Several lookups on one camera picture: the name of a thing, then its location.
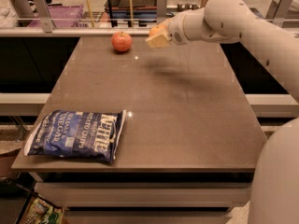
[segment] wooden stick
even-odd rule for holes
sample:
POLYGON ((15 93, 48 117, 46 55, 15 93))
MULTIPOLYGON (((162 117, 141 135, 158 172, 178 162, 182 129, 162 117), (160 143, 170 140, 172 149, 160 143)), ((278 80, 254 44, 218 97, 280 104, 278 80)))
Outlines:
POLYGON ((92 26, 94 27, 93 13, 92 13, 92 9, 91 9, 90 0, 86 0, 86 3, 87 3, 88 12, 90 13, 90 17, 92 19, 92 26))
POLYGON ((131 17, 131 27, 134 26, 134 23, 133 23, 133 0, 130 0, 130 17, 131 17))

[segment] blue snack bag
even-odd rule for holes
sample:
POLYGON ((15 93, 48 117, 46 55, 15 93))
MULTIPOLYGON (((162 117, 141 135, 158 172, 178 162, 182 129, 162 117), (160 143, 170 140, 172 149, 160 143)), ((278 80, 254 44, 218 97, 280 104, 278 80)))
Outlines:
POLYGON ((62 158, 93 157, 113 162, 126 111, 93 113, 56 110, 29 136, 24 154, 62 158))

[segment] table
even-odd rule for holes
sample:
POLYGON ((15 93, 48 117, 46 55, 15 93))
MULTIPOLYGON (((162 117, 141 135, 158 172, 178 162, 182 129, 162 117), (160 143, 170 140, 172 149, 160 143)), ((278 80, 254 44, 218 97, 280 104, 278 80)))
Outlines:
POLYGON ((109 37, 81 38, 36 122, 56 109, 127 110, 113 164, 21 151, 12 168, 70 210, 246 203, 266 140, 220 45, 150 49, 144 39, 117 53, 109 37))

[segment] brown tabletop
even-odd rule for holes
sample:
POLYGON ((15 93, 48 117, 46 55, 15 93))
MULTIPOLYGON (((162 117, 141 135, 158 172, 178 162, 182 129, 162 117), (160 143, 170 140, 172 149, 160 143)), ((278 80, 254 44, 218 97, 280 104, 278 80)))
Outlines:
POLYGON ((253 172, 262 129, 218 44, 150 49, 134 37, 116 53, 109 37, 81 38, 37 122, 62 110, 127 115, 116 160, 23 155, 21 172, 253 172))

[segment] black pole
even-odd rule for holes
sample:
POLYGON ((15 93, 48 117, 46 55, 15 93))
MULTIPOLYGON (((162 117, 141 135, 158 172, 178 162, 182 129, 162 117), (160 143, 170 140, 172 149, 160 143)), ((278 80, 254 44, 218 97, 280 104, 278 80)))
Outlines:
POLYGON ((111 26, 114 27, 114 26, 116 26, 116 22, 113 21, 111 0, 107 0, 107 1, 108 1, 108 7, 109 7, 109 13, 110 13, 110 19, 111 19, 111 26))

